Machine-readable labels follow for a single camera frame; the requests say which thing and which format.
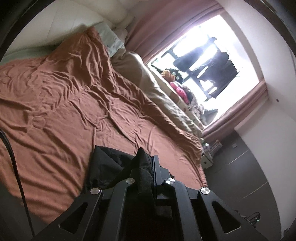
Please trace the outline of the large black garment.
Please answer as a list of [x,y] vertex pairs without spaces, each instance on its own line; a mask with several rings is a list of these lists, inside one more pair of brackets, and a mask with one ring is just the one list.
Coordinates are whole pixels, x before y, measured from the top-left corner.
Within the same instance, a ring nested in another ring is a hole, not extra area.
[[95,187],[102,190],[112,188],[118,182],[129,178],[133,170],[138,195],[151,199],[154,185],[152,157],[143,148],[139,148],[136,155],[132,156],[116,149],[96,146],[89,162],[82,193]]

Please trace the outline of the clothes clutter on windowsill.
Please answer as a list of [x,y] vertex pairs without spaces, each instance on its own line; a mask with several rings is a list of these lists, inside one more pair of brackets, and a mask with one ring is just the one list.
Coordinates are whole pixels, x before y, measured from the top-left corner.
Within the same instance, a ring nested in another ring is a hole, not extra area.
[[216,117],[217,109],[206,109],[197,101],[196,96],[189,87],[182,85],[182,75],[176,69],[166,68],[161,70],[156,66],[151,67],[161,90],[196,124],[204,128],[210,125]]

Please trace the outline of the white bedside cabinet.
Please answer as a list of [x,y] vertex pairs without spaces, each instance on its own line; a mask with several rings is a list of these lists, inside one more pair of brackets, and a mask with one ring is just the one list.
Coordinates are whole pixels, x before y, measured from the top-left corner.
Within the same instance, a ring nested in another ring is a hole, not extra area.
[[205,152],[201,155],[201,166],[203,169],[208,169],[213,166],[212,158]]

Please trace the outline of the white rack on cabinet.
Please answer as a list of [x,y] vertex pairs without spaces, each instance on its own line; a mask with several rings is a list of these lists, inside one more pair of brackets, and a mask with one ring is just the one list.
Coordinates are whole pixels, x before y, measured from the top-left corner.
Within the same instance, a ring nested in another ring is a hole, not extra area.
[[221,148],[223,147],[222,143],[219,140],[209,144],[204,144],[204,152],[209,153],[211,156],[214,156]]

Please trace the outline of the rust brown bed sheet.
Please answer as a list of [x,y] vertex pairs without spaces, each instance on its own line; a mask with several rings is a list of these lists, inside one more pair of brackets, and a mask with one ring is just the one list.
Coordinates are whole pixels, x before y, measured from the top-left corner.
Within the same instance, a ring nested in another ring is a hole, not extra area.
[[143,148],[186,186],[207,185],[200,139],[114,70],[94,27],[48,56],[1,66],[1,129],[29,211],[45,223],[81,193],[96,146],[130,155]]

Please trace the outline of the beige duvet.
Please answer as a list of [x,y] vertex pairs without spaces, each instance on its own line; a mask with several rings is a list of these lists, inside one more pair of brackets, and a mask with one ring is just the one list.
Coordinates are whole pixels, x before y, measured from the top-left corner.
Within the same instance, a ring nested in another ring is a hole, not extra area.
[[154,102],[161,111],[181,130],[201,137],[202,131],[177,104],[167,95],[157,83],[157,80],[144,65],[138,54],[120,49],[111,63],[115,71],[131,81]]

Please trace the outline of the light patterned pillow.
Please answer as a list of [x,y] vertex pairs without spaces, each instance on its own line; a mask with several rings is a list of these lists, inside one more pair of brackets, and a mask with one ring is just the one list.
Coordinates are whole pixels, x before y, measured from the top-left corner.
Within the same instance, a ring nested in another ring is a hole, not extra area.
[[112,30],[105,22],[100,22],[94,25],[94,27],[99,33],[110,57],[113,57],[119,49],[124,47],[127,36],[126,29],[119,28]]

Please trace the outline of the pink curtain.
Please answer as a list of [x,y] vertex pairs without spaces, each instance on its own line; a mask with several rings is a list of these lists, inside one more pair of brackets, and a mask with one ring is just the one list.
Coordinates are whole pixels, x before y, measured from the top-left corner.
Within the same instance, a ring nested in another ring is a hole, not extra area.
[[[218,1],[139,1],[131,9],[125,46],[148,63],[195,25],[227,11]],[[208,141],[222,140],[268,95],[264,79],[236,101],[218,120],[203,130]]]

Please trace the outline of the cream padded headboard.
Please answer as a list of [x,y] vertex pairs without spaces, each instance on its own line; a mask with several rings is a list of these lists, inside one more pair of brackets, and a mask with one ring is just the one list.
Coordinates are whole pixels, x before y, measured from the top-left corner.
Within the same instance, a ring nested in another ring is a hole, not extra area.
[[5,54],[60,43],[83,28],[106,22],[126,28],[133,20],[121,1],[54,1],[20,31]]

